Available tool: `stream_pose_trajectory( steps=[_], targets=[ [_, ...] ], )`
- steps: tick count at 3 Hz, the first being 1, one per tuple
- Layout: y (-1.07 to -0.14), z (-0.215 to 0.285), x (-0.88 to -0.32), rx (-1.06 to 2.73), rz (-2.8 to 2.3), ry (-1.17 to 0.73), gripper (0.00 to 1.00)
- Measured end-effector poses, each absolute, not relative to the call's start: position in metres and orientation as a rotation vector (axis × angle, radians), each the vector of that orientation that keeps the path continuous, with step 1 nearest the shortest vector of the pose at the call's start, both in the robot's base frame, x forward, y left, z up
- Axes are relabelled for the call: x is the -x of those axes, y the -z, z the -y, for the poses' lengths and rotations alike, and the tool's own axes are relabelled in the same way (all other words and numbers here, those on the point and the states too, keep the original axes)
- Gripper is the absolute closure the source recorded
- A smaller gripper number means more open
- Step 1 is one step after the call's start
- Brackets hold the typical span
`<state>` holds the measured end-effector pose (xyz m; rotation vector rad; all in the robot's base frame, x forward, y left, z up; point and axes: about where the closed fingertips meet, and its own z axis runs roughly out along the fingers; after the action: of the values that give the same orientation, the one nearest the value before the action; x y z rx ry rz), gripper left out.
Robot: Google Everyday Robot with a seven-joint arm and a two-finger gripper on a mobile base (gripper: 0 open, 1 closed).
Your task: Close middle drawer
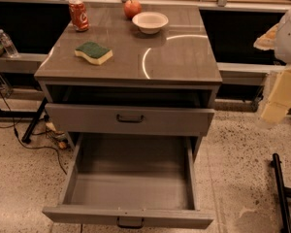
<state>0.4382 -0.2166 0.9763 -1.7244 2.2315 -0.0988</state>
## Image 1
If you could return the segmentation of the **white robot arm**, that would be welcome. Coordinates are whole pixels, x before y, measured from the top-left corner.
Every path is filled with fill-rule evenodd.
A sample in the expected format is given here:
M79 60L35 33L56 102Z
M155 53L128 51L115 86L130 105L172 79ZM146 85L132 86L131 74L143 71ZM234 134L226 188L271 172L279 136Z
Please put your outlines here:
M258 50L274 50L275 58L286 64L276 74L259 116L260 125L272 127L280 123L291 109L291 8L279 23L257 38L253 46Z

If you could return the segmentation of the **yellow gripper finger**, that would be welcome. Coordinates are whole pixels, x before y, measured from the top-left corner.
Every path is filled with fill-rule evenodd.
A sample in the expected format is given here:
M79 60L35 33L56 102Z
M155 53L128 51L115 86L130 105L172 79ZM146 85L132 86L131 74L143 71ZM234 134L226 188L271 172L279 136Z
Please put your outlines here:
M253 46L258 50L274 50L278 24L270 28L265 34L257 38Z
M291 109L291 65L270 77L270 90L264 95L258 117L261 127L276 126Z

